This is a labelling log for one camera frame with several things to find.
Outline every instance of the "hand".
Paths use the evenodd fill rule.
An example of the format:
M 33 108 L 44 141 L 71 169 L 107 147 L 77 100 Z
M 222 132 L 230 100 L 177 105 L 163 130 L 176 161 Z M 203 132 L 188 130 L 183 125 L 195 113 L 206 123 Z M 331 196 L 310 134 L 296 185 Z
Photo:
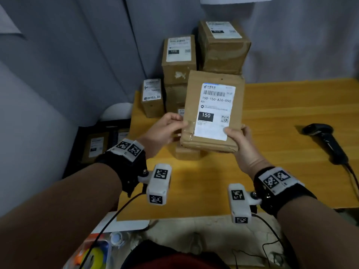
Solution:
M 241 130 L 226 127 L 224 132 L 238 144 L 239 150 L 234 153 L 234 156 L 241 171 L 249 175 L 252 180 L 260 170 L 273 166 L 255 147 L 251 129 L 248 126 L 243 125 Z
M 146 159 L 152 158 L 163 146 L 174 141 L 172 134 L 188 125 L 183 117 L 176 113 L 166 113 L 137 141 L 145 147 Z

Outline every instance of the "yellow tape roll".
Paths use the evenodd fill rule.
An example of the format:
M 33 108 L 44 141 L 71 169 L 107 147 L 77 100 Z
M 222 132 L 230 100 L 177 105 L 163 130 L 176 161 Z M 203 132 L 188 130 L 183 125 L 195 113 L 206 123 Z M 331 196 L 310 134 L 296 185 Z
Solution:
M 86 250 L 86 252 L 83 255 L 83 259 L 86 257 L 89 250 Z M 101 269 L 101 267 L 104 265 L 103 263 L 103 252 L 100 248 L 95 247 L 91 250 L 90 255 L 88 256 L 83 268 L 84 269 Z

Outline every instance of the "wooden table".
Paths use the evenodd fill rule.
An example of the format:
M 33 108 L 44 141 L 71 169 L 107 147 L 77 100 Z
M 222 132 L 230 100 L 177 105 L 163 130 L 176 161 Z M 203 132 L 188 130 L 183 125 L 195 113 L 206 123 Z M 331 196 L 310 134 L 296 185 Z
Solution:
M 137 93 L 132 110 L 130 139 L 135 139 L 158 119 L 149 119 Z M 290 171 L 320 201 L 332 208 L 359 207 L 354 182 L 342 166 L 298 126 L 326 123 L 334 127 L 334 137 L 347 153 L 359 175 L 359 83 L 354 79 L 282 82 L 246 85 L 243 123 L 253 131 L 256 145 L 276 166 Z M 198 161 L 174 158 L 175 143 L 164 147 L 147 161 L 172 166 L 167 204 L 154 206 L 145 197 L 135 199 L 118 217 L 120 220 L 198 217 L 230 214 L 227 186 L 241 183 L 253 190 L 250 178 L 242 173 L 232 154 L 207 153 Z M 133 195 L 141 191 L 138 186 Z M 128 200 L 122 194 L 119 207 Z

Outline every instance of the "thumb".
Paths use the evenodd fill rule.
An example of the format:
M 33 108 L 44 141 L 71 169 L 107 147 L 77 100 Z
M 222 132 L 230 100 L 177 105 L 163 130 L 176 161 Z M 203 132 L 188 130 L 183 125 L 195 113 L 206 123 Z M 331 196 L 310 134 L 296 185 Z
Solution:
M 188 125 L 187 121 L 174 121 L 166 126 L 166 131 L 169 134 L 172 134 L 176 130 L 182 129 Z
M 224 132 L 227 134 L 227 136 L 235 140 L 238 146 L 240 146 L 243 142 L 247 140 L 246 137 L 243 135 L 242 130 L 235 130 L 229 127 L 225 127 Z

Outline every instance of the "forearm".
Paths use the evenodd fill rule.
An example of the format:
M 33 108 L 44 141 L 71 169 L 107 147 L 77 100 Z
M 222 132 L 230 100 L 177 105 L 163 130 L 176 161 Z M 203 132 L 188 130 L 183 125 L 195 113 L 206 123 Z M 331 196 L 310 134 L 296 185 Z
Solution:
M 35 195 L 0 218 L 0 238 L 7 245 L 0 254 L 3 266 L 61 268 L 121 190 L 115 171 L 96 163 Z
M 318 200 L 303 196 L 285 204 L 278 222 L 302 268 L 355 268 L 359 229 Z

